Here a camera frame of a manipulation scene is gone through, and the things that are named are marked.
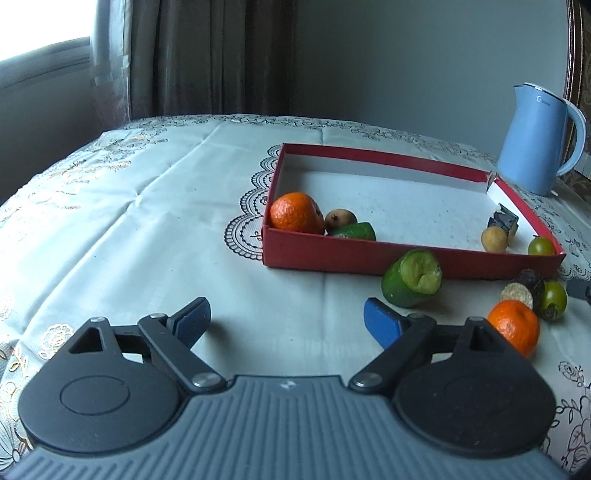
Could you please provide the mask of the dark sugarcane piece large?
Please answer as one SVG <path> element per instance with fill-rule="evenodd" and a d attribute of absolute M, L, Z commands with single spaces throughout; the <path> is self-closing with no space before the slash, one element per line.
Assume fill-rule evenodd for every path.
<path fill-rule="evenodd" d="M 543 278 L 535 270 L 524 269 L 504 287 L 500 300 L 517 300 L 536 311 L 541 306 L 544 293 Z"/>

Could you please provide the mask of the orange tangerine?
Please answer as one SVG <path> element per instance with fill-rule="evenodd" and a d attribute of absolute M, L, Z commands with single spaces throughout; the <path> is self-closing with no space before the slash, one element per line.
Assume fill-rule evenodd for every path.
<path fill-rule="evenodd" d="M 280 196 L 270 206 L 270 224 L 273 228 L 322 235 L 325 233 L 325 218 L 310 195 L 290 192 Z"/>
<path fill-rule="evenodd" d="M 487 320 L 523 356 L 534 353 L 540 338 L 540 322 L 526 304 L 503 300 L 493 307 Z"/>

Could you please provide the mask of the green cucumber piece tip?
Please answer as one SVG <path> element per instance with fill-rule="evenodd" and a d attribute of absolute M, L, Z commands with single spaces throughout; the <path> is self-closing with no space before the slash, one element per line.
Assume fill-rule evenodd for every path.
<path fill-rule="evenodd" d="M 331 237 L 376 241 L 376 232 L 370 222 L 345 225 L 329 232 Z"/>

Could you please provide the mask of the red shallow cardboard box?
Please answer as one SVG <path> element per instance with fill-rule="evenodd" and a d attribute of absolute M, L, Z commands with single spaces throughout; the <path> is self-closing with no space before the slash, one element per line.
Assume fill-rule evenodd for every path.
<path fill-rule="evenodd" d="M 498 175 L 479 169 L 401 154 L 312 144 L 280 150 L 267 200 L 301 191 L 322 212 L 346 208 L 370 222 L 376 241 L 335 239 L 288 232 L 263 218 L 263 264 L 267 267 L 382 275 L 407 251 L 426 248 L 447 279 L 511 279 L 523 269 L 553 276 L 566 253 L 529 255 L 536 236 L 550 230 Z M 511 246 L 489 253 L 481 234 L 501 203 L 519 217 Z"/>

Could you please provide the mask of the light blue electric kettle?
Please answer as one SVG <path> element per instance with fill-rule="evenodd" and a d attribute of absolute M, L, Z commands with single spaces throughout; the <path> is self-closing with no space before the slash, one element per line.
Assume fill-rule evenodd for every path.
<path fill-rule="evenodd" d="M 572 102 L 524 82 L 514 87 L 516 110 L 497 162 L 498 173 L 519 187 L 548 195 L 574 169 L 586 142 L 586 117 Z"/>

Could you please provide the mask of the sheer white curtain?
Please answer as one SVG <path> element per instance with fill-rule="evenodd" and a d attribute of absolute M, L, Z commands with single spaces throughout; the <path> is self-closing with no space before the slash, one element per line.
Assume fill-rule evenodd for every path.
<path fill-rule="evenodd" d="M 103 132 L 130 120 L 132 2 L 96 2 L 90 37 L 91 110 Z"/>

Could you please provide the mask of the dark brown curtain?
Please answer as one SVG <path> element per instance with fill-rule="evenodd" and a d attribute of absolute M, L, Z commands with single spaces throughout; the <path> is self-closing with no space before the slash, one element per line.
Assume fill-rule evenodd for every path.
<path fill-rule="evenodd" d="M 294 76 L 293 1 L 135 1 L 133 118 L 283 115 Z"/>

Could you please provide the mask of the window frame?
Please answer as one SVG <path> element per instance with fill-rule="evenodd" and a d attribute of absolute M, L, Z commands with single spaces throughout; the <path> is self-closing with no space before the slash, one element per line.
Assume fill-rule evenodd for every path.
<path fill-rule="evenodd" d="M 1 61 L 1 89 L 84 69 L 88 67 L 89 62 L 88 37 L 44 46 Z"/>

